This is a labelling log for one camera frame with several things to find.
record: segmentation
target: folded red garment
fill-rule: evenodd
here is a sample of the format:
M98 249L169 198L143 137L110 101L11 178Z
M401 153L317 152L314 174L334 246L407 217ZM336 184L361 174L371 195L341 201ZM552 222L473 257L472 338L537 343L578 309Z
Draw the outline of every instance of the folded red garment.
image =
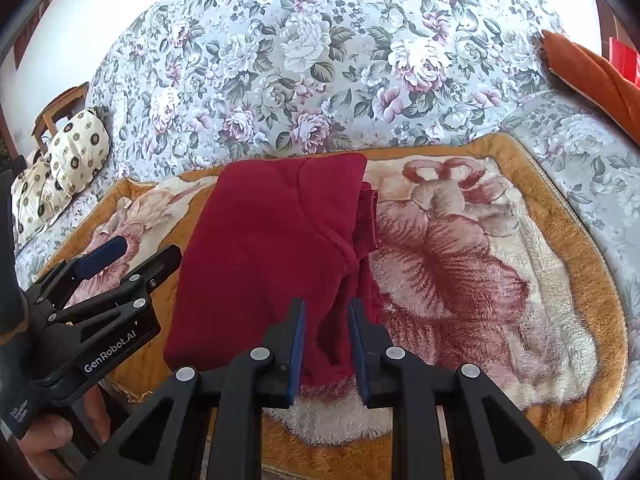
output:
M301 382L352 374L346 306L358 296L378 322L369 270L377 192L359 153L244 160L220 175L184 251L164 348L171 369L208 370L259 346L292 298L306 303Z

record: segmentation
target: wooden furniture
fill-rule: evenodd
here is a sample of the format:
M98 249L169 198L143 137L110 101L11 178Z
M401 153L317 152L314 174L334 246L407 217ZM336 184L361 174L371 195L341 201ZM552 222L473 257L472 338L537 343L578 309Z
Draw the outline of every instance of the wooden furniture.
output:
M51 139L53 139L53 137L58 132L58 129L56 128L56 122L59 121L62 117L71 119L71 117L73 117L72 110L74 108L74 105L80 99L84 101L88 90L89 82L81 84L80 86L70 88L69 90L62 92L62 94L53 99L53 101L45 106L44 110L40 112L40 114L36 118L36 123L33 127L31 137L33 137L36 141L38 149L40 150L40 153L42 155L47 153L47 145L42 140L42 134L46 130L49 130Z
M14 140L9 133L9 127L4 120L4 114L2 113L2 105L0 105L0 165L4 168L7 164L6 156L2 156L2 142L6 145L7 152L9 154L9 160L14 160L18 156L18 151L15 149Z

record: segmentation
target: floral bedspread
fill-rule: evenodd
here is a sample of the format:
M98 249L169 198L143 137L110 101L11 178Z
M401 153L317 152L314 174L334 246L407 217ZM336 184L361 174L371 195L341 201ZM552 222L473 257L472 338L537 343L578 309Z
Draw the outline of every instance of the floral bedspread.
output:
M628 316L620 401L582 443L638 429L640 158L623 132L552 81L546 0L167 0L118 38L92 80L111 134L100 176L17 257L27 286L116 179L160 181L245 157L463 144L502 129L587 225ZM606 478L626 461L609 438Z

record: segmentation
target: flower pattern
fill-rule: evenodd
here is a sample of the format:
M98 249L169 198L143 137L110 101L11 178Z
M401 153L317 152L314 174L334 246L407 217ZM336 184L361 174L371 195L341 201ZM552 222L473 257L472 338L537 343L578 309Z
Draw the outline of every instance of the flower pattern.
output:
M183 182L173 178L147 191L136 200L121 196L111 218L94 229L84 253L90 253L116 236L122 236L127 241L127 251L124 256L90 280L82 282L69 299L68 306L117 287L129 269L148 256L148 253L143 253L145 258L137 257L142 238L146 237L145 250L152 253L154 250L151 249L151 244L155 242L156 247L158 246L162 238L186 213L189 201L195 193L203 187L210 186L213 181L215 178L205 177L195 182Z
M635 319L638 152L548 76L538 49L543 28L561 31L546 0L158 2L95 72L87 103L98 107L111 151L75 200L99 200L117 178L160 182L246 157L459 145L501 128L590 229ZM23 287L78 221L72 211L84 214L70 207L18 254ZM623 395L590 441L635 417L634 334ZM607 446L601 462L613 478L624 452Z
M529 293L526 280L489 251L488 235L508 236L517 226L493 204L506 190L503 180L480 184L484 168L465 158L408 162L403 174L418 186L409 200L378 205L381 245L371 257L393 311L386 320L392 338L405 340L416 327L410 337L427 342L420 346L427 362L455 368L472 355L485 370L497 368L492 377L500 383L511 361L503 331L520 321Z

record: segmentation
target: finger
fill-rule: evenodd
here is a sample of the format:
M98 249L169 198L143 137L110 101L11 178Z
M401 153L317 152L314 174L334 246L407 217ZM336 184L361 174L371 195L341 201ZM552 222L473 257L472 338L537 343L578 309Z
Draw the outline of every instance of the finger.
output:
M67 480L73 477L71 472L60 463L60 460L49 451L25 456L31 467L37 469L50 480Z
M111 419L98 386L84 394L84 411L100 440L107 442L111 435Z
M57 415L43 415L29 428L18 447L25 455L37 454L64 446L74 434L71 424Z

